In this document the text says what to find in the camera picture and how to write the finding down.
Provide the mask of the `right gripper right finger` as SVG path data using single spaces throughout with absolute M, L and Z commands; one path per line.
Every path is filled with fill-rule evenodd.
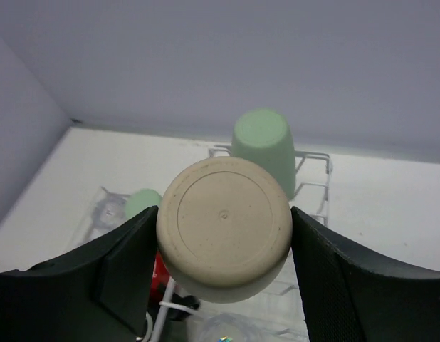
M 440 271 L 375 252 L 297 207 L 291 214 L 310 341 L 440 341 Z

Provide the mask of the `beige cup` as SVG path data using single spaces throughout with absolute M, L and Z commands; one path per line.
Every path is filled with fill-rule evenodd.
M 157 214 L 157 241 L 170 276 L 212 303 L 264 290 L 287 259 L 292 237 L 288 199 L 262 167 L 211 157 L 180 172 Z

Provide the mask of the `light green cup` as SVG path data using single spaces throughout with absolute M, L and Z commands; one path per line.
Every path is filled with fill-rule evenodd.
M 243 114 L 235 122 L 231 155 L 265 169 L 281 186 L 288 200 L 295 197 L 295 150 L 287 119 L 261 108 Z

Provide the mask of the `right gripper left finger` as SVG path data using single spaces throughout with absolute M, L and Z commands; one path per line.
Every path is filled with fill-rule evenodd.
M 157 207 L 26 271 L 0 273 L 0 341 L 135 341 L 157 252 Z

